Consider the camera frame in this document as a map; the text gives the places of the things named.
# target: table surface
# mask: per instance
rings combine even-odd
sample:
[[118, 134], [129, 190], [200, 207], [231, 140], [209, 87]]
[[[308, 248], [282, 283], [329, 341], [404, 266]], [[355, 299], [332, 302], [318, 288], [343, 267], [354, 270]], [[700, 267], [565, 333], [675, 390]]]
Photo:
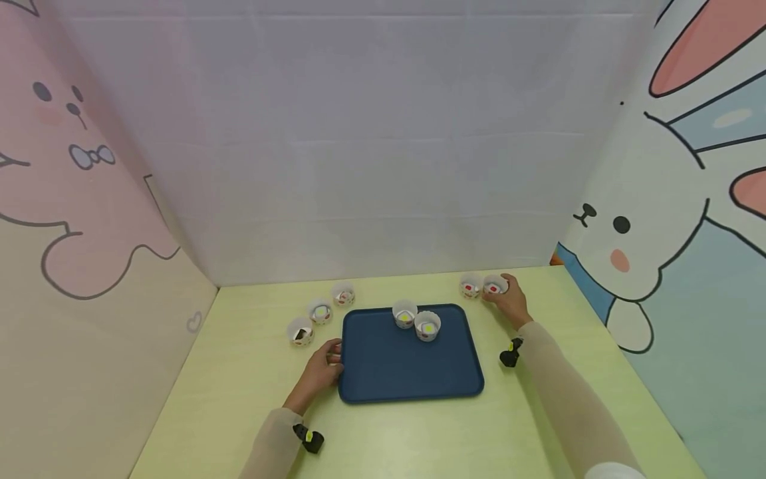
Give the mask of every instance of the table surface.
[[[484, 271], [483, 274], [499, 271]], [[512, 271], [529, 309], [604, 400], [647, 477], [705, 477], [659, 406], [563, 267]], [[571, 477], [529, 374], [500, 365], [509, 343], [500, 318], [458, 293], [460, 273], [353, 280], [354, 308], [409, 298], [455, 303], [468, 316], [484, 372], [475, 398], [347, 405], [327, 392], [306, 422], [324, 434], [318, 455], [299, 454], [291, 477]], [[132, 479], [236, 478], [261, 422], [282, 405], [312, 351], [340, 336], [345, 310], [296, 348], [285, 327], [332, 281], [222, 288], [188, 356]]]

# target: blue tray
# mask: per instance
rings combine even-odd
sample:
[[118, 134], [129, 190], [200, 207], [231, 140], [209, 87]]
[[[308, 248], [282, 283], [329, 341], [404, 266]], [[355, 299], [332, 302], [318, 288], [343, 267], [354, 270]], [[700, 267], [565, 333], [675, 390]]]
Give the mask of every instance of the blue tray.
[[353, 310], [343, 320], [338, 391], [343, 402], [409, 401], [477, 395], [484, 375], [468, 319], [456, 304], [418, 306], [441, 319], [430, 343], [399, 329], [391, 308]]

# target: cup with red dot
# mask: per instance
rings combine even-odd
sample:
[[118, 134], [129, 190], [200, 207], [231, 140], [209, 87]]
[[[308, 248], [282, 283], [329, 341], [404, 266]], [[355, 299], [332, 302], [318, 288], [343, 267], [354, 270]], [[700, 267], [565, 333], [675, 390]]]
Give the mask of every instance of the cup with red dot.
[[356, 294], [354, 285], [349, 281], [342, 281], [332, 287], [332, 301], [339, 307], [349, 307], [354, 304]]
[[508, 290], [508, 280], [499, 274], [484, 277], [484, 291], [492, 294], [503, 294]]
[[460, 276], [460, 294], [467, 300], [475, 299], [481, 294], [482, 284], [478, 273], [464, 273]]

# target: white fabric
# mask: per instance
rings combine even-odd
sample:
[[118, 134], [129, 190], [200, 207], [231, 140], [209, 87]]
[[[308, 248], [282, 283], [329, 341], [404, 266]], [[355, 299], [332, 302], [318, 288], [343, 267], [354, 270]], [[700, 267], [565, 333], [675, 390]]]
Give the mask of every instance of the white fabric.
[[643, 474], [625, 464], [616, 462], [604, 462], [593, 466], [587, 473], [585, 479], [646, 479]]
[[54, 3], [229, 285], [547, 264], [656, 0]]

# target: white paper cup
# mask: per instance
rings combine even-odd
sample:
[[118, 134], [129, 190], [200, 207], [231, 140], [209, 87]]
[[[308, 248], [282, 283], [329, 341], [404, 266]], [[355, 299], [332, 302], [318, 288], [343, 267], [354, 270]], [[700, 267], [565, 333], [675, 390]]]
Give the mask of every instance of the white paper cup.
[[485, 276], [484, 290], [487, 293], [503, 294], [508, 290], [508, 280], [499, 274]]
[[308, 346], [314, 340], [313, 324], [309, 318], [300, 317], [287, 325], [287, 339], [296, 346]]
[[332, 304], [327, 300], [314, 300], [306, 312], [309, 319], [317, 324], [327, 324], [332, 319]]
[[465, 273], [460, 277], [460, 294], [467, 300], [477, 298], [482, 288], [481, 275], [478, 273]]
[[414, 319], [415, 334], [420, 341], [430, 343], [441, 329], [441, 319], [431, 311], [421, 311]]
[[332, 287], [330, 293], [332, 294], [332, 301], [340, 307], [349, 307], [356, 300], [354, 286], [349, 281], [337, 283]]
[[399, 300], [391, 308], [394, 314], [394, 322], [403, 330], [410, 329], [415, 324], [417, 316], [417, 304], [410, 300]]

